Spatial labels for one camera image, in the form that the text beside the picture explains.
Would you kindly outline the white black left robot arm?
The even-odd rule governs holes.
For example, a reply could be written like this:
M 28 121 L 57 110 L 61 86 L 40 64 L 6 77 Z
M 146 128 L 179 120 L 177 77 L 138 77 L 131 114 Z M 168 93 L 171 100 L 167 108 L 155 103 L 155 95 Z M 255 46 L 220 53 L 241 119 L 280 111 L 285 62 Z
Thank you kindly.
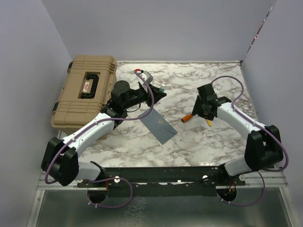
M 116 82 L 110 100 L 91 122 L 62 140 L 54 137 L 48 142 L 41 164 L 45 183 L 67 186 L 74 180 L 87 180 L 95 187 L 101 186 L 104 168 L 92 161 L 81 163 L 79 156 L 101 136 L 128 121 L 128 108 L 141 103 L 153 108 L 165 96 L 165 92 L 153 85 L 140 85 L 134 90 L 124 80 Z

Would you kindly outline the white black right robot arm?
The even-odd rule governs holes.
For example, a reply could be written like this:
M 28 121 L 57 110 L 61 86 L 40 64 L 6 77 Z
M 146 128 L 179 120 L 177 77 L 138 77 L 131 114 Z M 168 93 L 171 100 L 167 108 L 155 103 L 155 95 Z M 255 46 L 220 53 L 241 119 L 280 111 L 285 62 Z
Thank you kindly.
M 198 96 L 192 111 L 206 120 L 219 118 L 232 126 L 245 140 L 246 147 L 241 157 L 228 161 L 218 167 L 217 179 L 228 185 L 239 175 L 256 172 L 273 166 L 284 158 L 279 129 L 254 121 L 242 111 L 236 112 L 232 101 L 225 96 L 218 97 L 212 84 L 197 88 Z

